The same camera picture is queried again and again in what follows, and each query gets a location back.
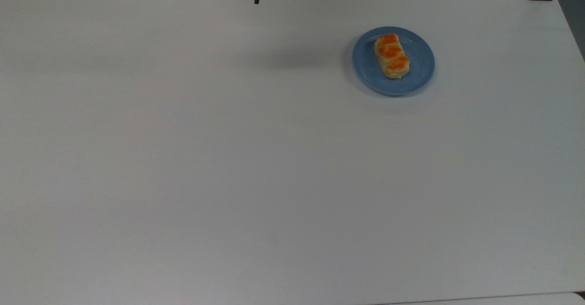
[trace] orange glaze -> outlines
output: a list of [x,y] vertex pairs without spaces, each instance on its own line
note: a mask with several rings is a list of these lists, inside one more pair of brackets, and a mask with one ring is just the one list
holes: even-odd
[[406,67],[406,65],[410,62],[410,59],[406,56],[397,57],[393,61],[391,61],[388,65],[386,65],[390,70],[399,71]]
[[395,33],[380,37],[378,52],[388,60],[404,56],[404,51],[400,46],[399,37]]
[[392,47],[381,47],[379,48],[380,55],[386,57],[386,59],[394,59],[396,57],[404,55],[404,51],[397,46]]

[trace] bread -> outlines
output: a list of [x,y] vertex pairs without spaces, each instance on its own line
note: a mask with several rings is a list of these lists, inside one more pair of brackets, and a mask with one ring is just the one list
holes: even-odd
[[388,78],[399,79],[410,71],[410,59],[404,55],[399,36],[395,33],[380,36],[374,44],[374,53]]

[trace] table surface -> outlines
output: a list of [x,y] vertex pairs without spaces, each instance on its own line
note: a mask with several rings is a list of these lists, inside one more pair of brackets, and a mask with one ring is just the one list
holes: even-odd
[[[585,64],[556,0],[252,2],[0,0],[3,304],[585,290]],[[425,90],[360,83],[378,26],[433,49]]]
[[539,294],[516,297],[490,297],[430,301],[426,305],[585,305],[585,300],[574,293]]

